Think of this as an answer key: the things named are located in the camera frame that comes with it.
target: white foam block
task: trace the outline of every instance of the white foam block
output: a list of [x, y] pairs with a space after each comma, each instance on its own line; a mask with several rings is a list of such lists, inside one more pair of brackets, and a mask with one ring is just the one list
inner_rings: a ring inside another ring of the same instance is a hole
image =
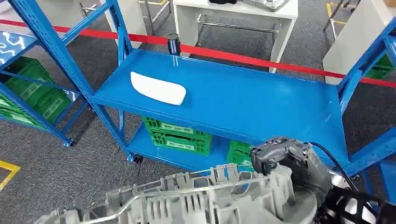
[[140, 94], [167, 104], [181, 105], [187, 92], [182, 85], [147, 77], [134, 71], [131, 72], [131, 82]]

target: blue metal shelf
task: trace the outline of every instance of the blue metal shelf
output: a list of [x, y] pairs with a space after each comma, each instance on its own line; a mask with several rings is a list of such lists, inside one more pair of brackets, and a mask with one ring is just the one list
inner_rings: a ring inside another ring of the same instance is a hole
[[[279, 135], [303, 141], [316, 141], [324, 145], [346, 167], [348, 174], [359, 172], [393, 153], [389, 146], [394, 145], [394, 129], [350, 157], [346, 151], [342, 113], [360, 79], [381, 54], [384, 54], [384, 40], [396, 27], [395, 19], [341, 83], [331, 86], [267, 72], [132, 49], [116, 0], [107, 0], [61, 39], [35, 1], [9, 1], [42, 46], [87, 99], [129, 161], [133, 161], [134, 153], [137, 153], [187, 169], [208, 168], [225, 162], [225, 138], [258, 144]], [[119, 68], [95, 92], [65, 44], [106, 10], [109, 10], [117, 28]], [[168, 105], [137, 93], [130, 82], [131, 71], [183, 85], [187, 89], [183, 104]], [[118, 126], [110, 118], [104, 105], [119, 110]], [[220, 146], [214, 147], [213, 154], [205, 158], [158, 148], [153, 146], [144, 127], [140, 127], [131, 143], [127, 144], [124, 136], [124, 111], [218, 135], [219, 137], [214, 139], [214, 145]], [[323, 152], [317, 152], [325, 163], [331, 164]]]
[[[177, 57], [175, 65], [174, 60], [134, 50], [93, 102], [250, 144], [280, 135], [321, 142], [341, 163], [348, 161], [335, 86], [190, 58]], [[132, 87], [130, 71], [181, 84], [187, 90], [184, 102], [174, 106], [141, 95]]]
[[219, 136], [213, 136], [212, 150], [209, 156], [184, 152], [166, 147], [157, 147], [143, 123], [140, 124], [134, 134], [127, 150], [155, 160], [161, 160], [187, 170], [203, 170], [226, 164], [226, 154], [230, 140]]
[[387, 36], [384, 39], [384, 44], [390, 61], [393, 66], [396, 66], [396, 38], [393, 36]]
[[382, 179], [388, 200], [396, 203], [396, 163], [380, 162]]
[[55, 127], [57, 123], [62, 120], [64, 115], [71, 109], [71, 107], [75, 104], [77, 100], [84, 100], [84, 97], [78, 93], [78, 91], [72, 92], [73, 90], [65, 87], [61, 87], [52, 83], [46, 83], [39, 80], [34, 80], [28, 77], [24, 77], [21, 75], [13, 74], [7, 71], [3, 71], [7, 66], [9, 66], [12, 62], [14, 62], [18, 57], [22, 56], [28, 50], [32, 49], [35, 45], [40, 44], [38, 39], [28, 35], [21, 35], [9, 32], [0, 32], [0, 73], [8, 76], [14, 76], [17, 78], [22, 78], [30, 82], [38, 82], [42, 85], [47, 85], [52, 88], [66, 89], [68, 90], [68, 97], [72, 101], [72, 103], [66, 108], [60, 116], [57, 118], [54, 124], [48, 122], [44, 119], [40, 114], [38, 114], [33, 108], [31, 108], [28, 104], [26, 104], [22, 99], [20, 99], [16, 94], [10, 91], [4, 84], [0, 84], [0, 92], [7, 96], [10, 100], [14, 101], [20, 108], [22, 108], [26, 113], [28, 113], [31, 117], [33, 117], [36, 121], [41, 123], [45, 128], [38, 128], [36, 126], [31, 126], [29, 124], [19, 122], [17, 120], [8, 119], [5, 117], [0, 117], [0, 119], [4, 119], [10, 122], [14, 122], [17, 124], [22, 124], [27, 127], [32, 127], [38, 130], [43, 130], [49, 133], [52, 133], [59, 137], [65, 146], [69, 146], [72, 143], [72, 140], [65, 136], [65, 133], [69, 130], [71, 125], [74, 123], [76, 118], [81, 114], [82, 110], [86, 107], [87, 103], [83, 103], [82, 106], [78, 109], [76, 113], [72, 116], [72, 118], [66, 123], [66, 126], [61, 130], [57, 130]]
[[0, 70], [9, 66], [38, 43], [37, 38], [33, 36], [0, 31]]

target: lower shelf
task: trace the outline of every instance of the lower shelf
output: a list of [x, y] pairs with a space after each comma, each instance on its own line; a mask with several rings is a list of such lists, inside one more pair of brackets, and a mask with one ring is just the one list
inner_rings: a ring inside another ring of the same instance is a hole
[[[157, 147], [151, 141], [151, 137], [145, 125], [141, 123], [127, 149], [132, 153], [179, 166], [189, 171], [198, 171], [226, 164], [229, 146], [229, 139], [214, 135], [212, 138], [212, 149], [209, 156], [166, 147]], [[327, 156], [319, 154], [319, 157], [326, 165], [333, 165]]]

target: black cable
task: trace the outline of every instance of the black cable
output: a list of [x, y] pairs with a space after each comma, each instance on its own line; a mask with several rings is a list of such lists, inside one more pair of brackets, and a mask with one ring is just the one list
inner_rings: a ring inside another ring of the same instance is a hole
[[342, 173], [342, 175], [344, 176], [346, 182], [349, 184], [349, 186], [351, 187], [352, 191], [356, 191], [358, 192], [358, 189], [356, 188], [356, 186], [354, 185], [354, 183], [352, 183], [351, 179], [349, 178], [349, 176], [345, 173], [344, 169], [342, 168], [342, 166], [337, 162], [337, 160], [334, 158], [334, 156], [329, 152], [329, 150], [327, 150], [327, 148], [325, 148], [323, 145], [320, 145], [319, 143], [310, 142], [312, 145], [319, 147], [324, 153], [327, 154], [327, 156], [333, 161], [333, 163], [335, 164], [336, 167], [338, 167], [338, 169], [340, 170], [340, 172]]
[[[340, 172], [342, 173], [342, 175], [344, 176], [346, 182], [349, 184], [349, 186], [351, 187], [351, 190], [354, 192], [359, 192], [358, 189], [356, 188], [356, 186], [354, 185], [354, 183], [352, 183], [351, 179], [349, 178], [349, 176], [345, 173], [344, 169], [342, 168], [342, 166], [338, 163], [338, 161], [334, 158], [334, 156], [330, 153], [329, 150], [327, 150], [327, 148], [325, 148], [323, 145], [320, 145], [317, 142], [310, 142], [312, 145], [319, 147], [324, 153], [327, 154], [327, 156], [329, 156], [329, 158], [333, 161], [333, 163], [335, 164], [335, 166], [338, 167], [338, 169], [340, 170]], [[364, 207], [366, 207], [375, 217], [377, 216], [377, 212], [370, 206], [370, 204], [368, 202], [366, 202], [364, 204]]]
[[142, 164], [143, 162], [142, 161], [140, 161], [139, 162], [139, 168], [138, 168], [138, 170], [137, 170], [137, 174], [136, 174], [136, 177], [135, 177], [135, 181], [134, 181], [134, 183], [136, 183], [136, 181], [137, 181], [137, 177], [139, 176], [139, 174], [140, 174], [140, 167], [141, 167], [141, 164]]

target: gray carpet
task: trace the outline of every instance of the gray carpet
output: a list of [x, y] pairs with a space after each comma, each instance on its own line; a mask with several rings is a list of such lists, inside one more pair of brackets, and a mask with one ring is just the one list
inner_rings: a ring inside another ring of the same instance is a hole
[[[158, 10], [156, 6], [151, 7], [153, 12]], [[262, 26], [256, 21], [216, 17], [206, 19]], [[332, 40], [329, 30], [326, 35], [322, 32], [326, 19], [324, 0], [300, 1], [299, 18], [283, 54], [282, 62], [322, 68], [321, 59], [330, 46], [329, 39]], [[92, 28], [109, 30], [103, 17], [98, 19]], [[176, 30], [173, 15], [166, 12], [162, 14], [155, 24], [155, 29], [157, 35], [174, 33]], [[212, 49], [268, 59], [272, 39], [270, 34], [253, 31], [202, 27], [198, 44]], [[142, 48], [167, 52], [165, 46], [142, 45]], [[97, 89], [117, 67], [117, 50], [113, 40], [81, 36], [75, 39], [68, 49], [94, 89]], [[61, 70], [41, 48], [34, 48], [27, 53], [27, 56], [38, 58], [58, 83], [71, 87]], [[322, 77], [313, 75], [278, 72], [323, 80]], [[395, 125], [395, 107], [395, 90], [367, 84], [359, 85], [344, 116], [346, 142], [351, 152]], [[117, 117], [115, 110], [108, 109], [108, 111], [113, 118]], [[130, 137], [138, 126], [140, 118], [128, 114], [126, 120], [127, 136]], [[76, 143], [73, 147], [64, 148], [62, 143], [51, 134], [0, 121], [0, 160], [21, 167], [19, 173], [0, 192], [0, 223], [32, 223], [40, 215], [56, 207], [70, 203], [87, 204], [102, 197], [106, 191], [119, 186], [141, 184], [157, 180], [161, 176], [182, 172], [177, 167], [146, 158], [136, 178], [138, 166], [126, 162], [124, 154], [118, 151], [118, 146], [102, 122], [88, 109], [85, 109], [68, 132], [68, 136], [74, 138]], [[374, 181], [377, 180], [376, 194], [383, 196], [378, 182], [378, 171], [372, 170], [370, 174]]]

